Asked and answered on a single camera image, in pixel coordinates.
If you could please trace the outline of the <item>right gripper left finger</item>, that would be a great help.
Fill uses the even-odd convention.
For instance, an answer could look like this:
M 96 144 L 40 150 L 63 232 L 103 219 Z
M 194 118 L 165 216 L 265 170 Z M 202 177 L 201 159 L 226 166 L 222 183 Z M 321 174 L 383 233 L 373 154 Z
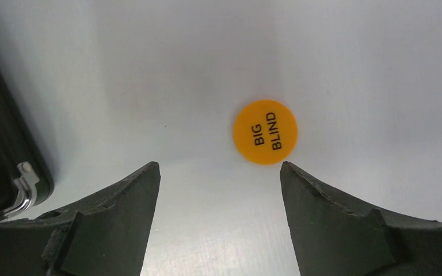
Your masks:
M 0 223 L 0 275 L 139 275 L 160 181 L 149 162 L 35 219 Z

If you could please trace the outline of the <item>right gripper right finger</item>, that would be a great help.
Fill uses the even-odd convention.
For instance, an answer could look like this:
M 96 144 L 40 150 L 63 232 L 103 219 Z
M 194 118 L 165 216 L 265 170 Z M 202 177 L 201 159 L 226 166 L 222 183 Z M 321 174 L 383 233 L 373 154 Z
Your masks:
M 370 204 L 291 162 L 280 182 L 301 275 L 442 275 L 442 222 Z

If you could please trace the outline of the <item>black aluminium poker case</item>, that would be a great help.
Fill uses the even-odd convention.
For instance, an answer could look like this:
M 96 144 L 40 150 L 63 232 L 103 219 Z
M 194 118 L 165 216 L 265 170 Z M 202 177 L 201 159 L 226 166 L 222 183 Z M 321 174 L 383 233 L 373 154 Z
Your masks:
M 54 181 L 0 71 L 0 221 L 43 203 Z

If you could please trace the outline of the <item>orange big blind button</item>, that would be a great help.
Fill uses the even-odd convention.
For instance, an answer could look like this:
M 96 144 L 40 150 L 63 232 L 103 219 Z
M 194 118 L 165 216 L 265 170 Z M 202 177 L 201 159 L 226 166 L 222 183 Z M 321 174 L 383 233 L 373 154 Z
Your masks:
M 298 143 L 298 123 L 284 104 L 261 99 L 244 106 L 235 116 L 232 138 L 246 160 L 259 165 L 284 161 Z

